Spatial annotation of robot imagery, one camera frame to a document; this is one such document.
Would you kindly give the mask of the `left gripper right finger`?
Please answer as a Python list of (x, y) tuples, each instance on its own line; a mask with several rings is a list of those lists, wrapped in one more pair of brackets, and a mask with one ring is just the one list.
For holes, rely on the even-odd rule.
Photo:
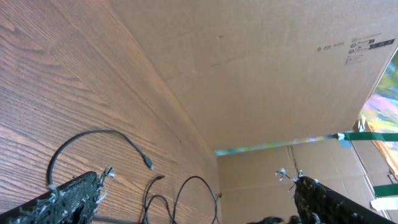
[[(285, 169), (276, 173), (280, 180), (289, 178)], [(370, 211), (360, 204), (302, 173), (289, 178), (294, 183), (294, 203), (297, 215), (289, 223), (301, 224), (393, 224), (392, 221)]]

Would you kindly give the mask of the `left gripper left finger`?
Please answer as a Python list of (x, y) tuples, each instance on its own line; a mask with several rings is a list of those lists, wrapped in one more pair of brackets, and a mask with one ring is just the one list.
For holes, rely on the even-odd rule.
[(108, 177), (114, 177), (110, 166), (100, 175), (89, 171), (62, 185), (50, 184), (48, 192), (2, 213), (1, 223), (91, 223), (98, 205), (108, 194), (101, 193)]

